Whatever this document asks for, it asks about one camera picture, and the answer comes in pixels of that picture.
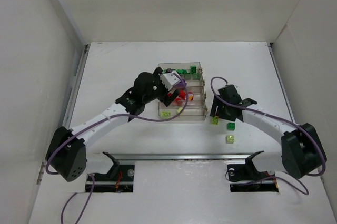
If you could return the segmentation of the green and lime brick top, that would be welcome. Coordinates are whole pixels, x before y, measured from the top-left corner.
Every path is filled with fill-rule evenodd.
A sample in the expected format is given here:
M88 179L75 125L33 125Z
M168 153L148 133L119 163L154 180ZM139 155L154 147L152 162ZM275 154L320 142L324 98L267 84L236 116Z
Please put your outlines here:
M160 116L162 117L169 117L171 115L171 112L170 111L162 111Z

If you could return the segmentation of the lime brick with red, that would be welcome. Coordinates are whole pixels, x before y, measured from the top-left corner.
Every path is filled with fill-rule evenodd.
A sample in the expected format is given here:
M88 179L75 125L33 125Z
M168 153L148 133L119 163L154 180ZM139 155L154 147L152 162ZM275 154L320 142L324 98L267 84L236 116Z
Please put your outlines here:
M211 124L212 125L218 125L219 124L219 117L218 116L211 117Z

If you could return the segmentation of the red lego cluster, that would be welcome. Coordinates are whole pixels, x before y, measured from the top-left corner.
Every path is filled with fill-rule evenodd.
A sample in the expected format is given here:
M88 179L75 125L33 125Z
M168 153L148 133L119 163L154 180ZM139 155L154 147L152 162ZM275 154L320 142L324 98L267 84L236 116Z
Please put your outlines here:
M185 99L186 98L186 92L181 90L180 93L179 93L179 97Z

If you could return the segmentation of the green square brick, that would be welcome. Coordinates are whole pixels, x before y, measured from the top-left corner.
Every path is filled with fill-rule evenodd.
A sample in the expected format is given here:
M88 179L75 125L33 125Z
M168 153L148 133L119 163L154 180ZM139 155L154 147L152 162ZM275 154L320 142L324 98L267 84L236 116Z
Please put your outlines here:
M226 127L227 127L227 130L230 130L230 131L235 131L236 129L235 123L227 123Z

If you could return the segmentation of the red flower lego brick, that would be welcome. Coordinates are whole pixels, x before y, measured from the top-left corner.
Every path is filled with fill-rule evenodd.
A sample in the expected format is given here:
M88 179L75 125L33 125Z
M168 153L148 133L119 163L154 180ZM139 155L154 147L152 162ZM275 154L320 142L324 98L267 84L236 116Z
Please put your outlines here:
M186 99L188 101L192 101L194 99L194 94L192 92L188 92L186 95Z

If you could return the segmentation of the lime square brick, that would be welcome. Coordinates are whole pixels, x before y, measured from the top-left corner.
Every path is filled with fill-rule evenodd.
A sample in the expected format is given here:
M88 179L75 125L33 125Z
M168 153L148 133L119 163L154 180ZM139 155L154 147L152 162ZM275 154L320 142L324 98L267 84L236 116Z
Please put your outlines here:
M235 143L235 137L233 135L227 135L226 136L226 143L227 144L233 144L233 143Z

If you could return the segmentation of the green stepped lego brick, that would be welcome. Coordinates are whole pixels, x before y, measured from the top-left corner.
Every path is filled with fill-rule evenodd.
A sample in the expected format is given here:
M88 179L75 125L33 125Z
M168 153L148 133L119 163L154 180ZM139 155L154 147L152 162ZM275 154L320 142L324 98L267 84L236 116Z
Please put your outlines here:
M185 70L185 69L177 69L176 72L179 74L179 75L184 75L184 74L187 74L188 71Z

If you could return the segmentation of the dark green angled brick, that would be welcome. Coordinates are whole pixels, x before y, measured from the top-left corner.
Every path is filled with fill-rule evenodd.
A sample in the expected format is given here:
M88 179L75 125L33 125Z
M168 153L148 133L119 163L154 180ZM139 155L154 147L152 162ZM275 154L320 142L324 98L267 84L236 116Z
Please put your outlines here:
M193 77L193 80L200 80L200 73L196 65L190 67L190 74Z

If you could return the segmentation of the purple lotus lego brick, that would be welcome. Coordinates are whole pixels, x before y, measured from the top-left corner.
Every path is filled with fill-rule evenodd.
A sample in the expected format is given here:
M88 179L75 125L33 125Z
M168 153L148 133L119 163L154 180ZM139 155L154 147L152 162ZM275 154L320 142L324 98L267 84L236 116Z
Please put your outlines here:
M186 86L187 86L186 82L179 82L175 85L175 87L178 87L178 88L185 88Z

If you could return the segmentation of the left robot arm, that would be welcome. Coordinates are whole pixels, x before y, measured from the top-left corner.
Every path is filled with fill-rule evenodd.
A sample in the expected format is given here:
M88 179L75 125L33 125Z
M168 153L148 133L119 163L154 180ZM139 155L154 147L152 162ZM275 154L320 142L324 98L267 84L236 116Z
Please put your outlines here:
M89 156L89 147L118 126L142 119L146 104L159 100L169 106L180 93L178 85L186 86L176 71L164 73L158 67L153 73L140 73L133 86L102 113L71 129L62 126L55 131L45 156L45 171L61 175L67 182L83 173L113 178L119 161L106 151Z

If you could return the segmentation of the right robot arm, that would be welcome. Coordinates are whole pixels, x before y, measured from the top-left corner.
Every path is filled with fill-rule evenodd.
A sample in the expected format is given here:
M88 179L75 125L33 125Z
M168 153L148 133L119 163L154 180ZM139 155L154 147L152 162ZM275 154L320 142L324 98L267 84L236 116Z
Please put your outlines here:
M278 152L259 150L247 158L246 166L256 172L286 172L296 179L321 176L327 157L311 124L298 125L273 115L251 98L242 99L234 85L213 91L211 116L239 120L267 134L280 146Z

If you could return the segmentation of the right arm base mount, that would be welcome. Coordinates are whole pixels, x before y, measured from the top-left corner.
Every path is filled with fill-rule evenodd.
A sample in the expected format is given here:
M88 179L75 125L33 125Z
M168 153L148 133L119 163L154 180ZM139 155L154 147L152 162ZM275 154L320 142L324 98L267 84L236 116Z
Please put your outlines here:
M274 178L260 181L271 176L267 171L258 171L253 165L253 158L261 153L263 151L251 154L243 161L227 163L225 177L230 182L230 192L279 192Z

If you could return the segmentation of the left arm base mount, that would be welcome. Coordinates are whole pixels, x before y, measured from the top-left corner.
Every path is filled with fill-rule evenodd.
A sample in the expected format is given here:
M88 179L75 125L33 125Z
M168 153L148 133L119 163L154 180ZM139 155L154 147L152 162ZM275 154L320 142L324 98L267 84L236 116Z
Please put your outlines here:
M89 155L85 192L133 192L135 163L120 161L108 152Z

